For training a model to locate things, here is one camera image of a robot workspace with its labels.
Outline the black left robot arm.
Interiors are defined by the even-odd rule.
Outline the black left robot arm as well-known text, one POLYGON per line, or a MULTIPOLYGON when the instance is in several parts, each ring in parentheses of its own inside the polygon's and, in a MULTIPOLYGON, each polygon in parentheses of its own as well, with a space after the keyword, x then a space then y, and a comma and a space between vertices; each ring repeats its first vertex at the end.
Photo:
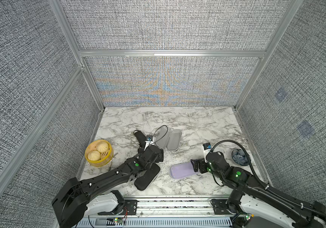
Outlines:
POLYGON ((56 218, 61 228, 71 228, 81 220, 87 205, 94 198, 112 188, 134 181, 138 190, 145 190, 160 172, 159 162, 164 161, 164 150, 155 145, 128 158, 117 168, 97 177, 77 180, 71 178, 52 200, 56 218))

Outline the grey umbrella case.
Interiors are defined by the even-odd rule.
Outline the grey umbrella case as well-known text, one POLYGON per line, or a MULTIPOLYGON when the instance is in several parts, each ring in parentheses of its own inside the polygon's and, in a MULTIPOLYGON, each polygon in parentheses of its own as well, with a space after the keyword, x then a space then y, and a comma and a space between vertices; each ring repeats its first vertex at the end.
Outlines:
POLYGON ((161 149, 167 149, 169 151, 177 151, 180 146, 182 137, 182 131, 179 129, 173 129, 167 126, 162 126, 156 135, 154 145, 161 149))
POLYGON ((198 173, 198 171, 194 170, 191 162, 176 164, 170 168, 170 176, 175 180, 181 180, 198 173))

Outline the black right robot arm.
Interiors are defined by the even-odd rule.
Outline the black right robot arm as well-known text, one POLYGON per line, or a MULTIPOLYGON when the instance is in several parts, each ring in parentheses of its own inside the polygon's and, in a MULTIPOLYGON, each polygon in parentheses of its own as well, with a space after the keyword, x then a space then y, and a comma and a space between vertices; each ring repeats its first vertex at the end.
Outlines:
POLYGON ((195 172, 209 173, 221 187, 232 192, 224 209, 233 214, 256 215, 284 228, 326 228, 326 207, 291 197, 262 182, 255 174, 230 166, 223 153, 208 153, 191 160, 195 172))

